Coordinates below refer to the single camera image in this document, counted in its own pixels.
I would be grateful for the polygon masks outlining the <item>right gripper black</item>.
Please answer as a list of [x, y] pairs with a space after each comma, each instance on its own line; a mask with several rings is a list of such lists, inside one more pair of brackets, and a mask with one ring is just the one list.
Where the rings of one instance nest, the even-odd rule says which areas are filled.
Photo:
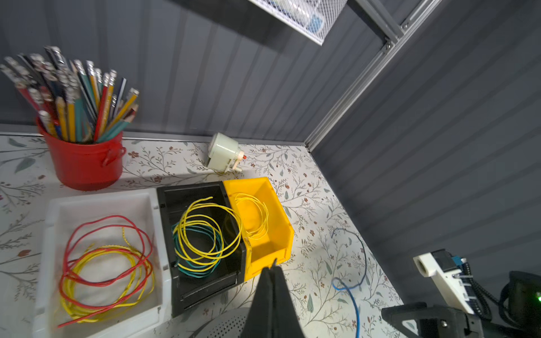
[[482, 337], [478, 317], [424, 302], [383, 308], [382, 318], [406, 337]]

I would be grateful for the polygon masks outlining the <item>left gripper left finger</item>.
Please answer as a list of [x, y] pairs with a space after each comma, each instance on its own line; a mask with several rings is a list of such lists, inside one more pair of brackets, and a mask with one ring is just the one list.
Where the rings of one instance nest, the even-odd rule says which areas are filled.
[[259, 276], [241, 337], [272, 337], [273, 284], [269, 268]]

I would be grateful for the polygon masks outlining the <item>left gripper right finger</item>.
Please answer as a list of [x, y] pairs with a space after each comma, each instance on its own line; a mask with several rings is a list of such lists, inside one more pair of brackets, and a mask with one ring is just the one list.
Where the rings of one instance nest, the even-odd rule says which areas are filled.
[[273, 277], [273, 337], [304, 337], [292, 303], [283, 270], [274, 262]]

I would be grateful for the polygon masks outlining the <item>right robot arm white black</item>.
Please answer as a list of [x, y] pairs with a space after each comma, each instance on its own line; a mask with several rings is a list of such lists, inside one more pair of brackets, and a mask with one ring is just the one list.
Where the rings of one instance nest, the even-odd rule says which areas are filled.
[[384, 308], [383, 320], [406, 337], [539, 337], [540, 336], [540, 276], [511, 271], [509, 282], [498, 298], [476, 282], [468, 263], [460, 267], [476, 295], [474, 302], [483, 308], [487, 301], [497, 305], [498, 325], [486, 315], [466, 313], [448, 306], [429, 307], [424, 302]]

